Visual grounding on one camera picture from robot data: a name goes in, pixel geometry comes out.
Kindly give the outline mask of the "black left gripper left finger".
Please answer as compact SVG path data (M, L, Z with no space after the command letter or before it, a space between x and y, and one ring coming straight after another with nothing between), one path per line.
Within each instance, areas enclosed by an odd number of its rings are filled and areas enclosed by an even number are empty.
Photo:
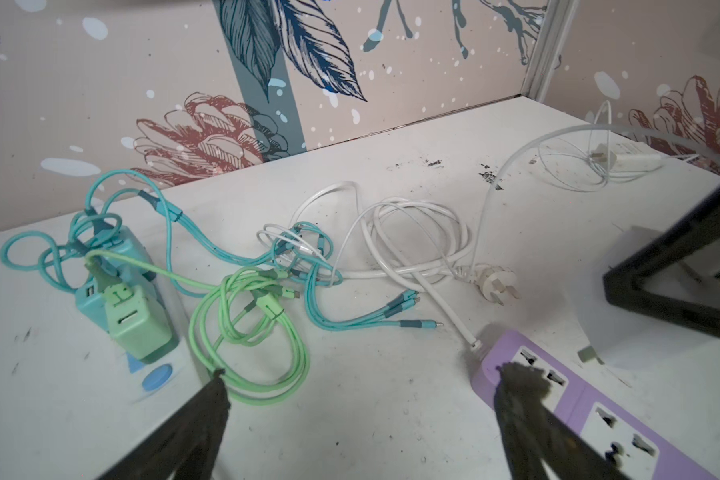
M231 407L224 371L211 380L103 479L209 479Z

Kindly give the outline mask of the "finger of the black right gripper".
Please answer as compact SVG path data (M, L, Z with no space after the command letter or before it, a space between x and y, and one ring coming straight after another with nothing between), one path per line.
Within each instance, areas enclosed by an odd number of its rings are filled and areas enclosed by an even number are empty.
M606 301L621 309L720 339L720 305L651 291L657 276L694 254L720 246L720 187L678 223L603 275ZM720 283L720 266L692 273L700 285Z

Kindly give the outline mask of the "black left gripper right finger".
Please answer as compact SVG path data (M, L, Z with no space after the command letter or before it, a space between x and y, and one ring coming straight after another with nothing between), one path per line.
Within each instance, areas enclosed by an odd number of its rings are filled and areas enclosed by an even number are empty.
M513 479L625 477L542 404L550 386L540 369L509 362L497 371L494 411Z

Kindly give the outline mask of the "pale lilac charger adapter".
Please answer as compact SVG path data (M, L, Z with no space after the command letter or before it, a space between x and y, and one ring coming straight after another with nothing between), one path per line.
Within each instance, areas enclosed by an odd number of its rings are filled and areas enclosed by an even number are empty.
M720 280L705 270L720 260L720 246L640 276L633 263L659 237L634 226L564 281L588 340L582 360L640 369L720 339Z

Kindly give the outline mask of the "white blue power strip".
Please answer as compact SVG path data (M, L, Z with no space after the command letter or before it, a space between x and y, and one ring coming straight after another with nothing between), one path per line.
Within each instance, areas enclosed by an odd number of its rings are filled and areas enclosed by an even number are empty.
M152 363L136 360L127 353L116 357L114 392L126 404L147 401L183 403L208 381L186 341Z

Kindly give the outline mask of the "purple power strip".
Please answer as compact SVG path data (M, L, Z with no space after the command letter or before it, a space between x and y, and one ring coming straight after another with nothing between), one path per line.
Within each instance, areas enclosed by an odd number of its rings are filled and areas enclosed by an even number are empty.
M472 375L474 392L489 407L498 368L514 362L542 371L551 391L543 405L601 457L630 479L711 479L713 475L597 390L540 346L514 330L487 350Z

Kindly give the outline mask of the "green plug adapter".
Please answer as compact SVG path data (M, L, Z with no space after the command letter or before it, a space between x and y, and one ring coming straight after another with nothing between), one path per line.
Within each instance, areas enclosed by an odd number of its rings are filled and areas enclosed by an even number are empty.
M136 360L154 363L178 345L165 308L141 285L109 285L103 296L109 336Z

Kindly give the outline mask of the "teal plug adapter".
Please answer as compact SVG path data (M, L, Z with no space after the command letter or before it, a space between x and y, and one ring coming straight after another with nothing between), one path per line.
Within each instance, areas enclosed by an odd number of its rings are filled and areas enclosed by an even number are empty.
M143 244L131 230L125 226L121 227L117 234L105 241L100 246L100 249L110 250L144 262L150 260L150 256ZM153 284L154 274L117 259L97 257L95 261L106 274L117 277L129 287L141 285L145 291L158 297L156 287ZM100 292L97 281L91 277L83 286L75 291L74 298L78 311L97 327L107 332L108 325L105 313L105 298Z

